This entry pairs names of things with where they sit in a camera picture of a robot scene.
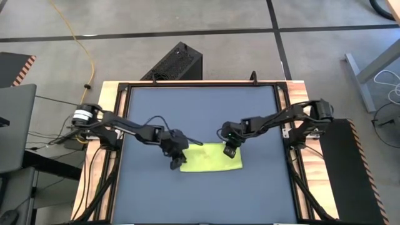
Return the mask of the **wooden table board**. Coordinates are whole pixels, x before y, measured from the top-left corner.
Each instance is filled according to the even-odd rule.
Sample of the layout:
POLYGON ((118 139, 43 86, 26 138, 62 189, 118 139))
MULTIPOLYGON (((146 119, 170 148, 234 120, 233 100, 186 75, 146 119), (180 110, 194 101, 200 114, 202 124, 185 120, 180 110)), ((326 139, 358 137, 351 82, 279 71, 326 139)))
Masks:
MULTIPOLYGON (((223 84, 224 81, 158 81, 156 84, 151 81, 104 81, 101 88, 98 104, 106 110, 115 110, 119 116, 123 114, 126 106, 123 104, 128 100, 128 89, 119 88, 124 84, 150 85, 152 88, 166 87, 168 84, 176 87, 179 84, 187 84, 193 87, 196 84, 223 84)), ((276 81, 281 87, 278 89, 280 104, 282 107, 289 103, 299 103, 308 100, 308 94, 304 81, 276 81)), ((307 148, 303 149, 301 155, 296 160, 296 171, 303 173, 307 180, 310 192, 314 195, 324 210, 334 218, 338 218, 338 210, 334 200, 333 191, 328 177, 326 163, 318 154, 322 153, 322 148, 318 140, 309 139, 306 141, 307 148)), ((84 169, 79 180, 79 187, 73 206, 71 219, 78 218, 86 209, 86 204, 90 203, 96 193, 96 188, 100 183, 103 172, 110 174, 116 162, 116 153, 109 153, 99 150, 98 139, 93 139, 87 143, 84 169)))

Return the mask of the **small black orange-striped mat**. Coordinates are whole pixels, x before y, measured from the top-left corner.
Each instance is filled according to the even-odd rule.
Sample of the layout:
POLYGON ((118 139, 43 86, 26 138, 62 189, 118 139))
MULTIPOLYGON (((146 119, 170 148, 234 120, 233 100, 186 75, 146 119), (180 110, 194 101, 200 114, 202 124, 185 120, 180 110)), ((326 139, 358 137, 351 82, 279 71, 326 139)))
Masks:
POLYGON ((35 60, 36 56, 0 52, 0 88, 19 86, 35 60))

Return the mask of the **wooden desk corner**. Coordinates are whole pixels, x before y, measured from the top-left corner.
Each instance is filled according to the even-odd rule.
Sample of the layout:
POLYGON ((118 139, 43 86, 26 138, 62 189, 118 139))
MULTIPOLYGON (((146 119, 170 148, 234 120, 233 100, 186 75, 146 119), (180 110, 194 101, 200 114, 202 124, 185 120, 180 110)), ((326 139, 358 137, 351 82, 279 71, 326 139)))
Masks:
POLYGON ((386 0, 386 4, 395 21, 400 24, 400 0, 386 0))

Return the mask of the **grey metal desk frame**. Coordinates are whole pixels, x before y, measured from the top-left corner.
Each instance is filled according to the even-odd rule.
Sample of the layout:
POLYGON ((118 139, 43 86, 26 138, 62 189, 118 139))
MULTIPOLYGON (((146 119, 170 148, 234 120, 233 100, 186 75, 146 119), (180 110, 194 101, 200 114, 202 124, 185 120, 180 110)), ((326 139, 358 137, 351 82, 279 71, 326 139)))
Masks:
POLYGON ((361 95, 367 112, 373 113, 376 111, 367 82, 398 58, 400 58, 400 39, 389 46, 362 70, 359 69, 352 54, 346 53, 344 55, 348 74, 361 95))

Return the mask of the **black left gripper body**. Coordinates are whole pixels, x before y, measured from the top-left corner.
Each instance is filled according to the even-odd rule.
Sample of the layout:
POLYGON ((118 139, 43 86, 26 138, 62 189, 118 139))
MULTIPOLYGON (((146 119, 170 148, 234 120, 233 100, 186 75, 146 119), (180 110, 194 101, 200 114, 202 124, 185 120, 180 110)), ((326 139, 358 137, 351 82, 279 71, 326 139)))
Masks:
POLYGON ((181 130, 173 129, 161 134, 161 149, 165 156, 178 156, 189 143, 181 130))

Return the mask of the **black table frame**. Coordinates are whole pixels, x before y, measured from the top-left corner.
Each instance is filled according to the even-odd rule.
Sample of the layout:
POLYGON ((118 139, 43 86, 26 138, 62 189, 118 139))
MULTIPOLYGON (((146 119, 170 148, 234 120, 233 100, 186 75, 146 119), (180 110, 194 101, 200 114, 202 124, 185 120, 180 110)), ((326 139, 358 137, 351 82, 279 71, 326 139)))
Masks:
MULTIPOLYGON (((276 113, 272 86, 134 87, 127 118, 168 124, 202 143, 218 143, 226 121, 276 113)), ((292 186, 281 129, 248 139, 243 167, 225 172, 171 170, 157 146, 126 136, 121 153, 113 224, 295 223, 292 186)))

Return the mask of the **large black orange-striped mat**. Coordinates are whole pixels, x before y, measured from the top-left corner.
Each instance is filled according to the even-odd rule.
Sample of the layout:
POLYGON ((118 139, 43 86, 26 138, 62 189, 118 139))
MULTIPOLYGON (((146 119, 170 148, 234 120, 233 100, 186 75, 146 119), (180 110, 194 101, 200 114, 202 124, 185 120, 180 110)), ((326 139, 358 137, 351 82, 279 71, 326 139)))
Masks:
POLYGON ((319 142, 339 219, 345 223, 390 225, 353 122, 335 119, 319 142))

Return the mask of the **yellow-green microfibre towel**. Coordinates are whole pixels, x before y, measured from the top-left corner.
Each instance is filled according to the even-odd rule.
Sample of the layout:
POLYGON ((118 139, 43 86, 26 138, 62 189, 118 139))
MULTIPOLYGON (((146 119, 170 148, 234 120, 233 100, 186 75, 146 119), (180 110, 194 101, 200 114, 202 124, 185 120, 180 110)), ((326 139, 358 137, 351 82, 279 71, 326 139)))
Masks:
POLYGON ((182 173, 221 172, 242 169, 241 151, 238 148, 233 159, 223 153, 224 142, 190 144, 183 151, 186 162, 179 168, 182 173))

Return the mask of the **dark computer mouse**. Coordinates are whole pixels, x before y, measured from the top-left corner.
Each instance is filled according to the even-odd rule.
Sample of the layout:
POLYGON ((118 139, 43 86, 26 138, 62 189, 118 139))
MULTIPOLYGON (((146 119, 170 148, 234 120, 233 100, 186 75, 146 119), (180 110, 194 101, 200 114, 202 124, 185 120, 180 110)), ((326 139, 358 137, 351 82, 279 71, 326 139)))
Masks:
POLYGON ((0 225, 16 225, 19 213, 16 209, 6 211, 0 216, 0 225))

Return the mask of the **grey flat cover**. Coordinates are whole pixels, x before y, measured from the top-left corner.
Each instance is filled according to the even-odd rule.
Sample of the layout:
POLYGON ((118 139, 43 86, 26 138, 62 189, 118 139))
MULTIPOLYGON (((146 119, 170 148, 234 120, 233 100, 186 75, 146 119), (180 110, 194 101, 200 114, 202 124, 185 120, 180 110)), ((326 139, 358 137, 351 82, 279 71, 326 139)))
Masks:
POLYGON ((9 121, 0 127, 0 174, 22 166, 36 89, 35 84, 0 89, 0 117, 9 121))

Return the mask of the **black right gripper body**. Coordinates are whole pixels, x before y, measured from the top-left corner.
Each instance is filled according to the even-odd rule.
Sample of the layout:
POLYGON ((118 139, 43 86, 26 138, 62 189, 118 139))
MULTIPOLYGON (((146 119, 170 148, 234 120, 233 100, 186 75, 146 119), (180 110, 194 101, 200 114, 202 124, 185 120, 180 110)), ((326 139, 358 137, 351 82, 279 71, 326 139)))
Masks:
POLYGON ((242 134, 243 126, 240 123, 225 122, 220 129, 220 135, 228 146, 241 146, 246 141, 242 134))

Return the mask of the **black computer tower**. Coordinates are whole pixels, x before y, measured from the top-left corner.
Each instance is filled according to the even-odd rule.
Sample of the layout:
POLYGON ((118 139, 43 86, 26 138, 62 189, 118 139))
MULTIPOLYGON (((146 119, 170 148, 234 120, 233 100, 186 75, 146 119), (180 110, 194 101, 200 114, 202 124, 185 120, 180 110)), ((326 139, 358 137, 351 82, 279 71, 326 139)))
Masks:
POLYGON ((157 81, 202 80, 203 54, 183 42, 176 44, 141 81, 152 81, 152 73, 157 81))

